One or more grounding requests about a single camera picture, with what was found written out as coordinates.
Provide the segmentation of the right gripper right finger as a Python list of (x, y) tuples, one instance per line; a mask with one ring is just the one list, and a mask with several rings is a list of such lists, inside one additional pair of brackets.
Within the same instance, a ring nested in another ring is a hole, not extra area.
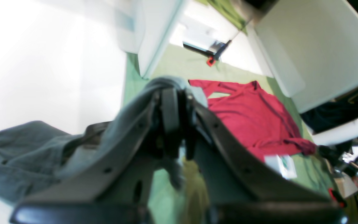
[(220, 119), (179, 92), (186, 157), (205, 179), (209, 205), (203, 224), (346, 224), (339, 204), (284, 179), (253, 156)]

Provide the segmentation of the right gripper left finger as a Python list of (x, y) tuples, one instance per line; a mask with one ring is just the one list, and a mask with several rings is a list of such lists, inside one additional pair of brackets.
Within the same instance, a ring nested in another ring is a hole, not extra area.
[(178, 91), (143, 92), (101, 136), (83, 171), (17, 205), (14, 224), (152, 224), (148, 199), (155, 170), (179, 188)]

